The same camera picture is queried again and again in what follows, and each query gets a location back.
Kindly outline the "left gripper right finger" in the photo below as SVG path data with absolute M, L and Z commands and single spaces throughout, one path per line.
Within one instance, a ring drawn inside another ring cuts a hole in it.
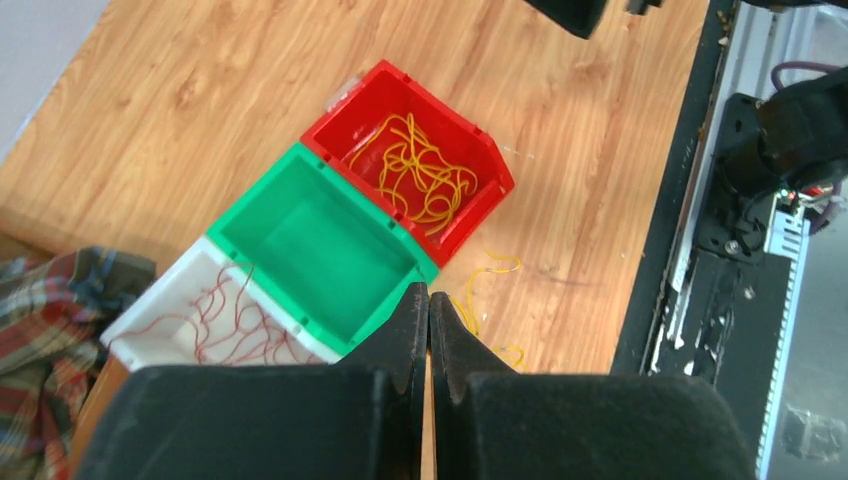
M 752 479 L 724 400 L 688 376 L 520 374 L 429 302 L 440 479 Z

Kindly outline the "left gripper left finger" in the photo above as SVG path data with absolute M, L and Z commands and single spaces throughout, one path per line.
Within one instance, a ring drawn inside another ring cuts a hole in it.
M 416 479 L 429 296 L 332 365 L 147 367 L 99 421 L 81 479 Z

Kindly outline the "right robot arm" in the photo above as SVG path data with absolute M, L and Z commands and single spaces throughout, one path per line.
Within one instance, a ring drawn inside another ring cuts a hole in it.
M 816 61 L 812 19 L 843 1 L 713 1 L 678 128 L 698 150 L 676 247 L 738 262 L 760 258 L 782 196 L 847 174 L 847 64 Z

